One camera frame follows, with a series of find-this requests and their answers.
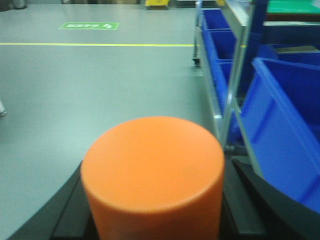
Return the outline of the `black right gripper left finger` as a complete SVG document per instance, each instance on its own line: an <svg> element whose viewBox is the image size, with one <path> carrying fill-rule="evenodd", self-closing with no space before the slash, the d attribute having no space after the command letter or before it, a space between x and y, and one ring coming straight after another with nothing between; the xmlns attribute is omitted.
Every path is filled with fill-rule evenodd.
<svg viewBox="0 0 320 240"><path fill-rule="evenodd" d="M29 220L12 240L98 240L79 165L65 184Z"/></svg>

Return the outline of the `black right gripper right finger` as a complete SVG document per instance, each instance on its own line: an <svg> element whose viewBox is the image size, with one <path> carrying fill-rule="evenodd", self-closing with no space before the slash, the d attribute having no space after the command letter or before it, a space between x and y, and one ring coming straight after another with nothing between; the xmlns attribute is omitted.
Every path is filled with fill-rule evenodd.
<svg viewBox="0 0 320 240"><path fill-rule="evenodd" d="M238 157L225 160L221 240L318 240L320 215L281 193Z"/></svg>

